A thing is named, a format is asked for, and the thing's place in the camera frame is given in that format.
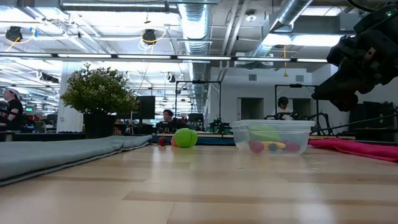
person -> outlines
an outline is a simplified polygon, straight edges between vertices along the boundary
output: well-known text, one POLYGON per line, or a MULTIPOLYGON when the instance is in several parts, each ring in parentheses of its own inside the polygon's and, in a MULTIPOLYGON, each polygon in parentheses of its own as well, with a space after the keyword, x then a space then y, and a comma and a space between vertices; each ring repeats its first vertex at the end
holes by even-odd
MULTIPOLYGON (((289 104, 289 100, 287 99, 287 97, 282 96, 278 99, 278 107, 277 107, 277 112, 273 112, 273 114, 277 114, 277 113, 292 113, 293 110, 289 107, 287 107, 287 105, 289 104)), ((290 115, 283 115, 283 118, 285 120, 293 120, 293 118, 290 115)))
POLYGON ((8 102, 7 112, 15 114, 7 114, 5 117, 0 119, 0 129, 3 130, 21 130, 22 128, 22 116, 24 114, 24 108, 22 103, 18 99, 18 91, 14 89, 8 89, 4 91, 4 99, 8 102))
POLYGON ((165 122, 171 122, 173 120, 173 112, 170 110, 163 111, 163 119, 165 122))

ceiling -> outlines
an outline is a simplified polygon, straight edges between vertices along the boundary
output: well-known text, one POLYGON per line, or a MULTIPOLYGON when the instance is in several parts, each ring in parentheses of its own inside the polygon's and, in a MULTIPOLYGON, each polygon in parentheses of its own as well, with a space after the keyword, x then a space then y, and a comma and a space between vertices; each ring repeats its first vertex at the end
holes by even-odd
MULTIPOLYGON (((126 3, 127 0, 112 0, 111 2, 126 3)), ((0 0, 0 52, 9 49, 9 52, 46 52, 46 53, 88 53, 88 54, 157 54, 157 55, 183 55, 186 38, 183 35, 180 15, 161 12, 117 12, 117 11, 61 11, 54 7, 13 7, 1 5, 0 0), (10 48, 9 40, 5 38, 5 32, 10 26, 22 27, 24 44, 15 44, 10 48), (37 37, 32 37, 30 31, 34 28, 37 37), (140 45, 141 34, 146 29, 154 29, 159 39, 153 49, 143 49, 140 45)), ((233 1, 220 1, 210 5, 210 54, 219 55, 228 19, 231 18, 233 1)), ((280 8, 280 1, 252 0, 248 9, 254 9, 256 20, 248 22, 243 19, 238 32, 239 39, 235 42, 232 54, 235 52, 250 52, 262 41, 262 25, 265 15, 272 14, 280 8)), ((345 1, 314 1, 302 15, 335 16, 340 14, 348 5, 345 1)), ((273 48, 270 53, 275 57, 300 57, 300 58, 325 58, 330 47, 302 47, 287 45, 283 48, 273 48)), ((97 67, 112 67, 119 71, 127 72, 131 88, 140 88, 141 95, 157 95, 158 111, 163 108, 171 108, 174 105, 175 84, 169 83, 165 75, 171 73, 176 80, 191 80, 189 63, 143 63, 143 62, 92 62, 97 67)), ((302 68, 303 74, 318 68, 321 65, 311 63, 291 63, 289 68, 302 68)), ((284 63, 275 63, 269 70, 276 71, 284 67, 284 63)), ((59 98, 59 85, 50 88, 37 87, 37 85, 49 85, 37 78, 37 71, 53 75, 61 79, 63 68, 62 61, 56 60, 23 60, 21 58, 0 58, 0 86, 11 84, 32 85, 19 88, 26 97, 36 98, 47 96, 47 102, 54 105, 52 111, 56 111, 59 98)), ((216 80, 217 68, 211 69, 211 79, 216 80)), ((239 84, 241 69, 230 68, 226 74, 226 82, 239 84)), ((195 98, 192 91, 183 91, 181 107, 183 113, 188 113, 195 98)), ((37 100, 26 100, 27 104, 35 104, 37 100)), ((195 105, 195 111, 203 112, 202 107, 195 105)))

white pillar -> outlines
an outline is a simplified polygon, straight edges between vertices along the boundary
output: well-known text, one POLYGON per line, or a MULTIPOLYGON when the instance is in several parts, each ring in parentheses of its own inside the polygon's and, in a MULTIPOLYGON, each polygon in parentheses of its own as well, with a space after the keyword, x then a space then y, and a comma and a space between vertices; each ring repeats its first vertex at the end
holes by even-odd
MULTIPOLYGON (((75 70, 80 70, 82 65, 82 62, 62 63, 60 96, 62 96, 67 90, 67 80, 70 78, 70 75, 75 70)), ((60 100, 58 106, 57 132, 59 133, 60 131, 83 131, 83 114, 77 112, 77 110, 73 108, 70 108, 70 106, 64 106, 63 100, 60 100)))

table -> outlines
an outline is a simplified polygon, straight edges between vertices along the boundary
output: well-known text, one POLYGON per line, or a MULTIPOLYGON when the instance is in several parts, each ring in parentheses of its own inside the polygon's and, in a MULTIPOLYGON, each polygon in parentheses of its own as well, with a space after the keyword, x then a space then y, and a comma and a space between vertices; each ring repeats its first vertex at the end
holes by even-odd
POLYGON ((0 188, 2 224, 397 223, 398 166, 147 146, 0 188))

air duct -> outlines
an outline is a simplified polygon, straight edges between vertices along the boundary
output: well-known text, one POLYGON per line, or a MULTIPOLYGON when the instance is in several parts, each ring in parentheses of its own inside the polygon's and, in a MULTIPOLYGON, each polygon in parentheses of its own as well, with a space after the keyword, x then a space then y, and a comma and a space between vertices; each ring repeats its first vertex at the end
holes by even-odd
MULTIPOLYGON (((273 19, 272 15, 267 16, 264 26, 264 40, 271 30, 282 26, 292 25, 303 11, 312 3, 313 0, 284 0, 277 16, 273 19)), ((251 57, 265 57, 271 51, 272 45, 267 45, 262 41, 250 55, 251 57)))
MULTIPOLYGON (((208 37, 210 13, 207 4, 179 4, 178 9, 181 14, 182 31, 185 39, 202 40, 208 37)), ((209 43, 191 41, 185 43, 187 54, 207 55, 209 53, 209 43)), ((209 80, 210 64, 190 63, 190 77, 192 80, 209 80)), ((208 85, 192 85, 197 103, 197 108, 203 108, 206 103, 206 94, 203 96, 208 85)))

